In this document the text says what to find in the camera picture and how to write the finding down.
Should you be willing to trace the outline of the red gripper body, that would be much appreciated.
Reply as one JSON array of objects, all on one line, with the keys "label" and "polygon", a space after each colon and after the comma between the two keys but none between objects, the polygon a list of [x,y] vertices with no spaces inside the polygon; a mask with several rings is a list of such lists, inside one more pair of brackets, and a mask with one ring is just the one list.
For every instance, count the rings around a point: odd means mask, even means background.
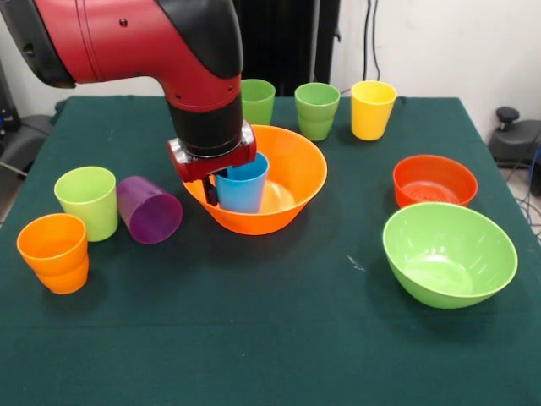
[{"label": "red gripper body", "polygon": [[192,155],[179,139],[169,140],[168,153],[178,176],[183,182],[193,182],[228,167],[239,167],[256,158],[257,146],[254,131],[244,120],[240,143],[227,154],[213,157]]}]

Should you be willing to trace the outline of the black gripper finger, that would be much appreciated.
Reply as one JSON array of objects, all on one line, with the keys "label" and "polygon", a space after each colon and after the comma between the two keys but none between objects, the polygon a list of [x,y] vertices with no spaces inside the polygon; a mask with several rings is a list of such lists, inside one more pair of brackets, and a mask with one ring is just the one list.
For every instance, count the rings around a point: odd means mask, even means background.
[{"label": "black gripper finger", "polygon": [[216,186],[211,182],[210,175],[205,176],[202,180],[205,200],[211,206],[217,206],[219,203]]}]

